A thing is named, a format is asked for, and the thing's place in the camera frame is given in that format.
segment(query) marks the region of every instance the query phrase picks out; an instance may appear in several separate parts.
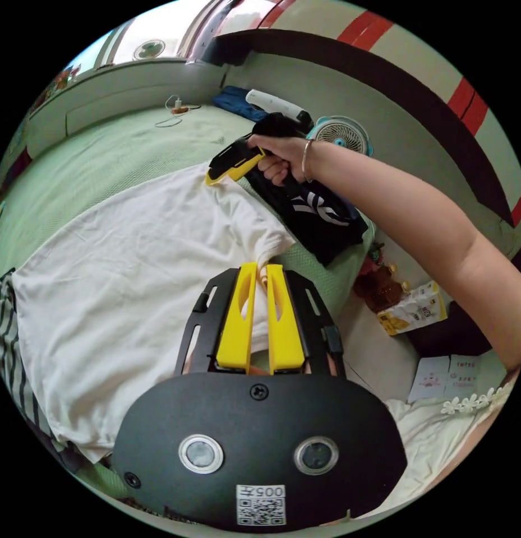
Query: windowsill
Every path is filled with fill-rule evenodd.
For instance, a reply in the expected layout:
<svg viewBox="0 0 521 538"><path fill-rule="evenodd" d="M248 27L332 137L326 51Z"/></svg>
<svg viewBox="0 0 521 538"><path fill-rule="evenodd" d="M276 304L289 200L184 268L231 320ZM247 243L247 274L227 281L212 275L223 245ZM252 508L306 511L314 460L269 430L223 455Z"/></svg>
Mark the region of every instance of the windowsill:
<svg viewBox="0 0 521 538"><path fill-rule="evenodd" d="M99 69L92 69L90 71L85 71L79 77L77 77L74 81L70 82L70 84L65 87L63 90L57 91L55 94L53 94L47 101L42 103L38 108L32 111L32 113L29 116L29 120L34 117L38 112L40 112L43 108L45 108L49 103L54 101L56 98L60 97L64 93L68 92L72 88L75 88L79 84L82 84L83 82L86 82L87 80L91 80L95 77L98 77L100 75L104 75L105 73L109 73L111 71L117 71L119 69L125 69L128 67L132 67L134 65L146 65L147 63L187 63L187 58L181 58L181 57L174 57L174 58L153 58L153 59L147 59L147 60L136 60L131 62L125 62L121 63L116 66L109 66L109 67L100 67Z"/></svg>

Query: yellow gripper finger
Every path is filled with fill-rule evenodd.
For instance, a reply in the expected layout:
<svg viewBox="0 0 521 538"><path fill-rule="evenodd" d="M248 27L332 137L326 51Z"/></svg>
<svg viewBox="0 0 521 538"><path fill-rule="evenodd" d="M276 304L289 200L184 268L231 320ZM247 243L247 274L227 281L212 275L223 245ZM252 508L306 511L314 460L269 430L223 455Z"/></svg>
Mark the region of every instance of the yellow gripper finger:
<svg viewBox="0 0 521 538"><path fill-rule="evenodd" d="M217 183L219 183L225 176L229 176L232 181L239 181L243 178L245 174L250 172L265 156L266 153L264 153L264 150L260 149L260 153L258 155L255 155L252 159L249 159L249 161L243 159L243 161L237 163L235 166L221 174L218 178L212 179L211 171L209 170L206 174L205 183L206 185L211 187L212 185L216 185Z"/></svg>
<svg viewBox="0 0 521 538"><path fill-rule="evenodd" d="M216 360L220 368L249 373L256 290L256 263L244 263L236 279ZM247 303L247 312L242 315Z"/></svg>
<svg viewBox="0 0 521 538"><path fill-rule="evenodd" d="M271 375L303 367L305 356L281 265L268 265L268 337Z"/></svg>

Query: white lace trim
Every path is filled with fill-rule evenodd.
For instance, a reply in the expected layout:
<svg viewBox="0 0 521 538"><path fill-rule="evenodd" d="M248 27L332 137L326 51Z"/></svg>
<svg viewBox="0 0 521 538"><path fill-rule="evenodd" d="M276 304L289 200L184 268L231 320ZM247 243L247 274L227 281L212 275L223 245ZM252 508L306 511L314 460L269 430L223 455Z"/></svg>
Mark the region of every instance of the white lace trim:
<svg viewBox="0 0 521 538"><path fill-rule="evenodd" d="M479 397L476 394L472 394L470 398L464 398L462 402L460 398L456 397L451 401L444 402L441 412L447 415L454 415L456 412L473 413L484 407L490 407L489 412L492 412L505 403L511 394L512 387L513 384L509 382L497 390L491 388L486 394L482 394Z"/></svg>

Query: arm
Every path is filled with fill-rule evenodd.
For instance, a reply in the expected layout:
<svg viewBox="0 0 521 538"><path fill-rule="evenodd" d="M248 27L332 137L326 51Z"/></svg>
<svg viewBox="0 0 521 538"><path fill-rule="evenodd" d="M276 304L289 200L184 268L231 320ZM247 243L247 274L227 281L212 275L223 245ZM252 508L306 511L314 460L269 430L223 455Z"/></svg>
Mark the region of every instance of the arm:
<svg viewBox="0 0 521 538"><path fill-rule="evenodd" d="M303 181L305 140L253 136L271 152L259 163L274 184L290 169ZM447 196L392 166L314 142L313 177L358 207L404 248L471 316L509 372L521 365L521 274Z"/></svg>

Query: green bed sheet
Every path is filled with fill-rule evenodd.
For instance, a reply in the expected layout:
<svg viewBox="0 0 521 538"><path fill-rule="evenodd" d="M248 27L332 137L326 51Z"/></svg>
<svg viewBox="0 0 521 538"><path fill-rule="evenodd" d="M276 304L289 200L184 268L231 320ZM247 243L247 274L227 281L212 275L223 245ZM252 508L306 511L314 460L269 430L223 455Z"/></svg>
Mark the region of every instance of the green bed sheet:
<svg viewBox="0 0 521 538"><path fill-rule="evenodd" d="M115 118L67 138L38 157L6 197L0 219L0 277L12 267L19 268L56 231L95 204L144 181L209 161L252 126L244 118L203 106L174 127L156 127L167 114L161 108ZM258 197L244 179L240 185ZM349 248L328 269L299 243L275 261L312 280L336 316L373 238L370 224L363 244ZM267 353L255 354L252 362L267 368ZM81 474L113 497L123 493L120 481L103 466Z"/></svg>

